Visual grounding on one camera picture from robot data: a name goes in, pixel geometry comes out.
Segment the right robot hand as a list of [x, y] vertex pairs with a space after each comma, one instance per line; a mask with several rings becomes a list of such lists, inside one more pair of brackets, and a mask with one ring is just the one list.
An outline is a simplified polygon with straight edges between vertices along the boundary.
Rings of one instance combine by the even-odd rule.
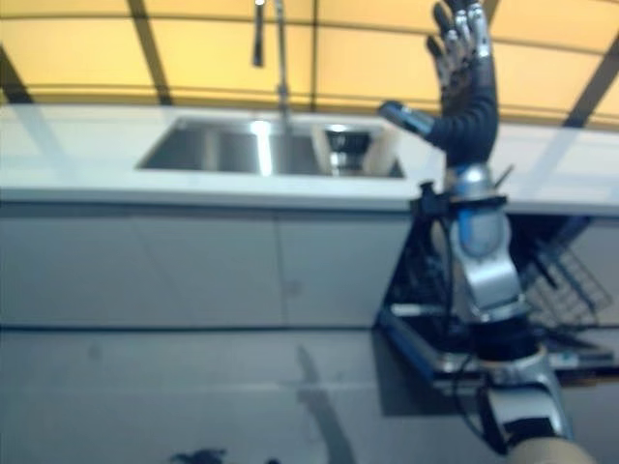
[[437, 74], [443, 116], [474, 109], [498, 114], [497, 84], [489, 20], [481, 1], [436, 1], [437, 27], [427, 51]]

